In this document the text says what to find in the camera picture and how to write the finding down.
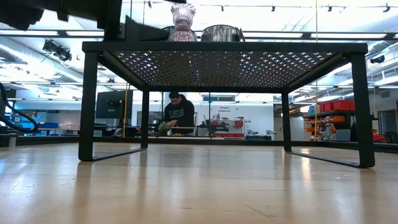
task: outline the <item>man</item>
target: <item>man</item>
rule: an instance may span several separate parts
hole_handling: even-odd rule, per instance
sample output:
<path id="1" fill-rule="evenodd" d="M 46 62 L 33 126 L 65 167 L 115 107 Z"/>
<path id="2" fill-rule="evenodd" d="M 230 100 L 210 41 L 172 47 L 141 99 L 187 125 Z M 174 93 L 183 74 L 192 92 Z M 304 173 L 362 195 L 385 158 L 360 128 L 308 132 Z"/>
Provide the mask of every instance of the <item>man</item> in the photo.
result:
<path id="1" fill-rule="evenodd" d="M 176 91 L 171 92 L 169 98 L 171 102 L 164 109 L 164 122 L 170 127 L 194 127 L 195 108 L 192 102 Z M 172 129 L 172 133 L 193 136 L 193 129 Z"/>

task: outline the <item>pink glass vase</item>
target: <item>pink glass vase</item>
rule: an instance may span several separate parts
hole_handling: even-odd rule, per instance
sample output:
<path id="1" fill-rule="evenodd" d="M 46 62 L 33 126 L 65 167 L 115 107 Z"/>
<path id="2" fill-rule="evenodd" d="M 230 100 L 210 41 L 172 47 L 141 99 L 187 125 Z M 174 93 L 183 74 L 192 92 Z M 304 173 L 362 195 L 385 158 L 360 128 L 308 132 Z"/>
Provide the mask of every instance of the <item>pink glass vase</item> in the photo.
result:
<path id="1" fill-rule="evenodd" d="M 191 31 L 193 16 L 196 9 L 191 4 L 174 4 L 172 6 L 174 30 L 168 41 L 197 41 L 197 36 Z"/>

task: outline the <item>camera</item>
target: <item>camera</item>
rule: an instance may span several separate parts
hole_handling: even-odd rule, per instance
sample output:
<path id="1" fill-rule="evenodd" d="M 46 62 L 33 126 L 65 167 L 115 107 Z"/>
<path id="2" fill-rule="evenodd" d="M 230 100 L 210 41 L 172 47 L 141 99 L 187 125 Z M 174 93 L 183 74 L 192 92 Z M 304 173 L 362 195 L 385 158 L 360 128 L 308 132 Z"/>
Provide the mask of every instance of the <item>camera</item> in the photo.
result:
<path id="1" fill-rule="evenodd" d="M 385 59 L 386 58 L 384 57 L 384 55 L 382 55 L 377 58 L 372 58 L 370 61 L 371 61 L 371 63 L 383 63 Z"/>

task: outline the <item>wooden floor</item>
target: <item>wooden floor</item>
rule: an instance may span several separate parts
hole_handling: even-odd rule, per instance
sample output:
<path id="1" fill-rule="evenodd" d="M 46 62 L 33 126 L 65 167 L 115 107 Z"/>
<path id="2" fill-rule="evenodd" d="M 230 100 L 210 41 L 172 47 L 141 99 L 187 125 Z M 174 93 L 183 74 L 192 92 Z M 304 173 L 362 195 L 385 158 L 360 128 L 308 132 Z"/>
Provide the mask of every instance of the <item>wooden floor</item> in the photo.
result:
<path id="1" fill-rule="evenodd" d="M 281 147 L 150 145 L 79 162 L 77 144 L 0 151 L 0 223 L 398 222 L 398 155 L 355 169 Z M 96 144 L 100 153 L 135 148 Z M 356 151 L 299 149 L 353 160 Z"/>

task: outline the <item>metal pot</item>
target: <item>metal pot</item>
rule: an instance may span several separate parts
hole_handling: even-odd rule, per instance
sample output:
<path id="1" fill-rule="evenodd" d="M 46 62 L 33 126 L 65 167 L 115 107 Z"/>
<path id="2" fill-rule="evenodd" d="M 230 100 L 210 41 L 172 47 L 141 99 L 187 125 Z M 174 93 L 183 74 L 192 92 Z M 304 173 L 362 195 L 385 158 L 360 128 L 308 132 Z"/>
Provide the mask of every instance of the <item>metal pot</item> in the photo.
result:
<path id="1" fill-rule="evenodd" d="M 242 29 L 228 25 L 215 25 L 203 30 L 200 41 L 234 42 L 244 41 Z"/>

